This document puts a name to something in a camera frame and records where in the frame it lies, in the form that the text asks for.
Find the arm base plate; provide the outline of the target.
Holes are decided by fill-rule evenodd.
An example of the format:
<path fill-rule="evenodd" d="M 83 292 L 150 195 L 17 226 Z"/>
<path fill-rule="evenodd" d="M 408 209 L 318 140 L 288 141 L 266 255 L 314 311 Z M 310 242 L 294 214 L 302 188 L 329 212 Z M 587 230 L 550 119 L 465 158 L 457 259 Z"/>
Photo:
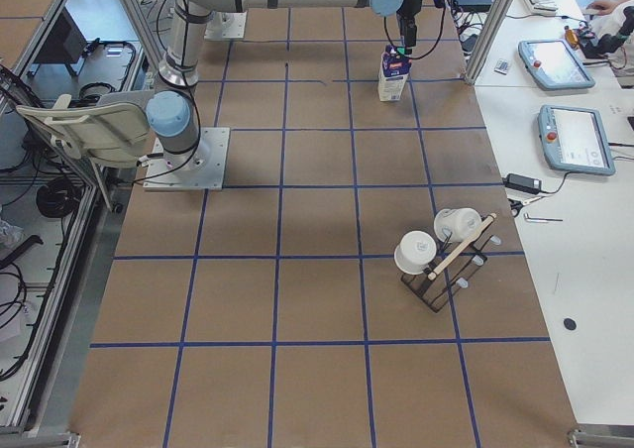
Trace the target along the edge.
<path fill-rule="evenodd" d="M 204 39 L 212 42 L 242 40 L 245 36 L 247 16 L 247 12 L 213 12 L 207 23 Z"/>
<path fill-rule="evenodd" d="M 177 157 L 164 153 L 161 158 L 150 160 L 143 188 L 148 191 L 221 190 L 229 142 L 229 128 L 202 127 L 198 149 L 188 164 L 174 170 L 188 154 Z"/>

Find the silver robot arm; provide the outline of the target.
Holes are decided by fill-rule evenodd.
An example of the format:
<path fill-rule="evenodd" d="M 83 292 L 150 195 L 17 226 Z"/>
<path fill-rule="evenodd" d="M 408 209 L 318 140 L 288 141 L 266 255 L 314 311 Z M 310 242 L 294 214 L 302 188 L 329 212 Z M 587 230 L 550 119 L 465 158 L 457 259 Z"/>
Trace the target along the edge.
<path fill-rule="evenodd" d="M 199 129 L 193 91 L 209 23 L 223 14 L 242 16 L 251 9 L 285 10 L 293 39 L 310 37 L 306 26 L 320 30 L 336 24 L 347 9 L 371 9 L 382 19 L 394 16 L 407 51 L 416 45 L 416 16 L 424 0 L 174 0 L 169 43 L 158 64 L 166 90 L 148 106 L 148 118 L 162 146 L 166 173 L 197 171 L 209 150 Z"/>

